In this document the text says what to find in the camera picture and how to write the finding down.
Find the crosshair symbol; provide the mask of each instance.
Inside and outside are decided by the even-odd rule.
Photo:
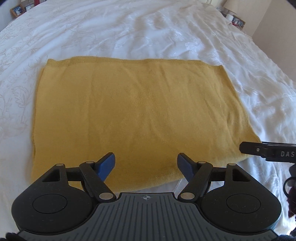
[[[150,198],[151,198],[151,197],[148,196],[148,195],[145,195],[145,196],[143,197],[143,199],[145,199],[146,201],[149,200]]]

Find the mustard yellow fabric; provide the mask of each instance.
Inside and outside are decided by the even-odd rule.
[[[35,180],[56,163],[76,167],[114,152],[114,192],[182,178],[177,155],[225,166],[260,142],[222,66],[184,60],[48,60],[33,126]]]

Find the white bedspread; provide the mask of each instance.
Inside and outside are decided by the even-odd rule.
[[[37,76],[49,58],[73,56],[223,65],[261,140],[296,142],[296,84],[213,6],[196,0],[49,0],[0,32],[0,236],[17,231],[11,204],[29,185]],[[240,166],[281,201],[276,231],[293,229],[282,192],[289,164],[254,157]],[[157,191],[179,192],[185,184]]]

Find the black ring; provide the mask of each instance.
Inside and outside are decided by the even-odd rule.
[[[296,177],[289,177],[285,182],[284,182],[284,187],[283,187],[283,191],[284,191],[284,194],[287,198],[289,198],[289,194],[287,193],[286,191],[286,184],[288,181],[291,181],[291,180],[294,180],[296,181]]]

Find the ridged gray surface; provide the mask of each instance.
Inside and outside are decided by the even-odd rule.
[[[123,193],[102,203],[93,216],[75,230],[59,235],[35,235],[27,241],[271,241],[272,231],[258,235],[229,234],[209,224],[194,204],[177,201],[171,193]]]

